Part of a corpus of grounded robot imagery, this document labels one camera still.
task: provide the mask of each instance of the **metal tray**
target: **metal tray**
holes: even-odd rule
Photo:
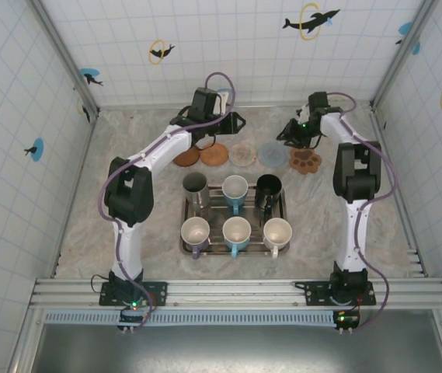
[[[239,215],[249,221],[252,227],[252,234],[250,235],[250,243],[246,249],[238,251],[239,256],[271,256],[271,252],[263,244],[263,213],[259,208],[255,206],[255,184],[249,184],[249,192],[246,196],[245,203],[239,208]],[[232,209],[226,203],[224,196],[222,195],[221,185],[209,185],[208,189],[211,196],[211,204],[209,207],[204,208],[200,214],[195,214],[193,207],[184,199],[183,213],[181,215],[181,225],[183,222],[193,216],[200,216],[208,221],[211,227],[210,240],[211,244],[200,253],[201,256],[205,255],[231,255],[231,250],[225,245],[224,237],[222,236],[222,225],[226,220],[233,217]],[[273,218],[287,218],[286,202],[284,199],[284,190],[281,190],[280,198],[274,207]],[[181,251],[186,255],[191,255],[191,249],[188,248],[182,238],[179,245]],[[278,253],[279,255],[285,254],[290,248],[288,243]]]

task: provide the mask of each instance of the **white mug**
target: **white mug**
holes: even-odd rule
[[[282,218],[272,218],[264,225],[264,245],[273,254],[273,259],[291,239],[291,225]]]

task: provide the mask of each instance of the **blue mug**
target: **blue mug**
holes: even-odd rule
[[[238,175],[227,177],[222,183],[222,193],[229,206],[233,207],[233,214],[239,214],[239,208],[245,203],[249,192],[249,184],[245,178]]]
[[[224,242],[231,249],[231,256],[236,258],[238,251],[246,249],[249,245],[252,227],[248,220],[239,216],[229,218],[222,225],[222,235]]]

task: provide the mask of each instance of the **paw-shaped coaster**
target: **paw-shaped coaster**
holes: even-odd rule
[[[321,157],[311,149],[293,148],[290,150],[290,155],[291,168],[296,169],[302,175],[316,173],[322,163]]]

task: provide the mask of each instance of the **mounting plate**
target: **mounting plate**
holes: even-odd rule
[[[143,285],[153,297],[155,306],[165,305],[165,301],[167,300],[166,282],[141,282],[141,285]],[[104,282],[102,284],[102,290],[99,293],[99,305],[126,306],[125,303],[128,303],[130,300],[124,298],[122,294],[122,291],[115,288],[115,284]]]
[[[338,305],[331,299],[332,292],[329,281],[296,282],[295,286],[305,291],[307,305]],[[356,302],[352,300],[345,305],[355,304]],[[366,291],[360,296],[360,305],[376,305],[376,296],[374,295],[373,284],[370,281],[367,282]]]

